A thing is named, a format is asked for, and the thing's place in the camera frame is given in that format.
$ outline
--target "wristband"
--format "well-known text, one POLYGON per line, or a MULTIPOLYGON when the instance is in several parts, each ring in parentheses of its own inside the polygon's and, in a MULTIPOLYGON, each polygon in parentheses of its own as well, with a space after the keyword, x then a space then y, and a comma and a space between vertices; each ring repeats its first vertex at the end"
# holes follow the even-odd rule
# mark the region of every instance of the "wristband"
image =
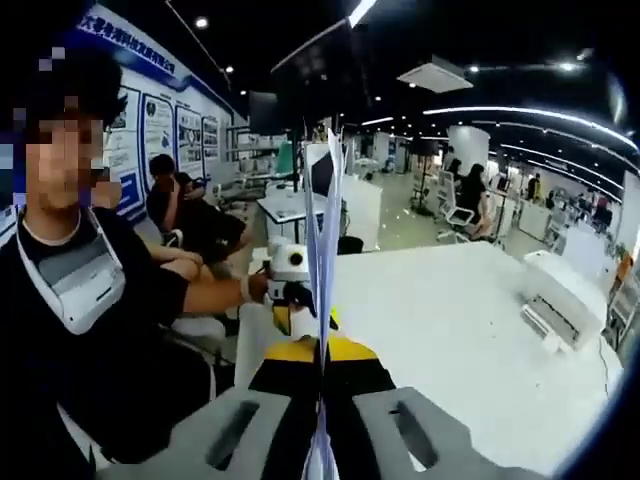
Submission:
POLYGON ((242 277, 240 279, 240 293, 245 303, 253 302, 253 298, 251 298, 251 293, 249 292, 249 277, 242 277))

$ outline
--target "printer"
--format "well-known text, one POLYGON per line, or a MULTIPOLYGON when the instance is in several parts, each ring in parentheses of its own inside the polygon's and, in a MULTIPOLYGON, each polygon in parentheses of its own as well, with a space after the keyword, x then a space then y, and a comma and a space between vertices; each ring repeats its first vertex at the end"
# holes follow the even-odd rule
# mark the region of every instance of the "printer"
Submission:
POLYGON ((606 326, 607 298, 564 258, 547 251, 525 255, 522 314, 551 351, 580 350, 606 326))

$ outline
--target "black ceiling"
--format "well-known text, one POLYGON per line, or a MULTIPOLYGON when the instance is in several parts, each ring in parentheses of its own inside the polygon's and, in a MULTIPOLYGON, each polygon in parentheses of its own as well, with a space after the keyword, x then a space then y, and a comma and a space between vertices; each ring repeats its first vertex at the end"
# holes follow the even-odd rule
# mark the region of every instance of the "black ceiling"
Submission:
MULTIPOLYGON (((146 31, 246 114, 247 97, 240 96, 240 91, 274 90, 271 69, 305 41, 349 15, 359 1, 172 1, 218 67, 234 67, 227 78, 164 1, 102 3, 146 31), (210 23, 203 31, 193 28, 200 15, 210 23)), ((406 132, 411 137, 419 132, 424 136, 438 136, 438 132, 446 135, 445 128, 459 121, 536 125, 583 137, 637 164, 635 149, 583 125, 499 112, 422 114, 445 107, 524 106, 570 113, 622 133, 638 125, 640 133, 640 69, 632 60, 637 27, 627 5, 617 0, 606 4, 577 0, 378 0, 354 32, 364 46, 355 61, 364 72, 367 102, 354 100, 336 109, 345 114, 343 122, 353 125, 392 116, 393 122, 374 125, 369 131, 381 128, 400 135, 406 132), (560 72, 552 67, 557 62, 575 61, 587 48, 593 50, 582 70, 560 72), (438 95, 411 89, 396 80, 432 54, 460 67, 478 65, 480 72, 467 74, 474 87, 438 95), (618 86, 624 92, 627 114, 621 115, 616 124, 612 104, 622 98, 616 93, 618 86), (382 100, 375 101, 376 96, 382 100)), ((583 164, 620 184, 625 169, 631 169, 604 150, 569 137, 504 124, 499 128, 477 126, 491 133, 494 149, 512 144, 541 151, 583 164)), ((528 152, 513 151, 536 158, 528 152)), ((537 156, 537 160, 543 163, 544 157, 537 156)), ((580 169, 575 174, 594 184, 600 180, 602 188, 620 196, 616 187, 597 176, 580 169)))

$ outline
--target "floor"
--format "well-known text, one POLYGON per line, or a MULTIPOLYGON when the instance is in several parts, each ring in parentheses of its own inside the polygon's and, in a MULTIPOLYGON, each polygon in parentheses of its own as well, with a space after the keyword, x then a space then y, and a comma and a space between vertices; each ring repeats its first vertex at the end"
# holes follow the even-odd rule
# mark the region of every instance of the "floor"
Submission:
MULTIPOLYGON (((382 187, 382 211, 378 246, 381 251, 403 248, 437 246, 436 236, 445 225, 432 217, 417 215, 409 208, 409 197, 413 185, 410 174, 376 175, 375 185, 382 187)), ((505 251, 517 259, 545 245, 518 228, 512 228, 504 240, 505 251)))

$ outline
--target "black hair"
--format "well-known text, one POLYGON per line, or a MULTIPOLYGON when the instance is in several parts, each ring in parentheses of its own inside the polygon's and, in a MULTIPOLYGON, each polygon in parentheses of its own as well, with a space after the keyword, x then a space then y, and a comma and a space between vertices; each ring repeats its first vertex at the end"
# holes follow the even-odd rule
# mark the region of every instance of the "black hair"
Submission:
POLYGON ((469 171, 469 175, 467 175, 467 181, 482 183, 482 173, 484 172, 484 167, 479 163, 474 163, 469 171))
POLYGON ((462 165, 462 162, 459 159, 454 158, 453 160, 451 160, 451 165, 449 165, 449 169, 447 171, 451 173, 458 173, 458 170, 460 170, 460 165, 462 165))
POLYGON ((149 173, 152 177, 157 177, 158 175, 169 175, 175 171, 176 166, 173 163, 173 158, 166 153, 156 155, 149 162, 149 173))
POLYGON ((81 115, 102 120, 107 129, 126 105, 125 98, 118 98, 121 82, 120 65, 107 52, 95 48, 66 48, 64 58, 41 61, 29 82, 25 111, 20 115, 27 141, 38 138, 42 120, 81 115), (69 108, 67 103, 73 97, 77 108, 69 108))

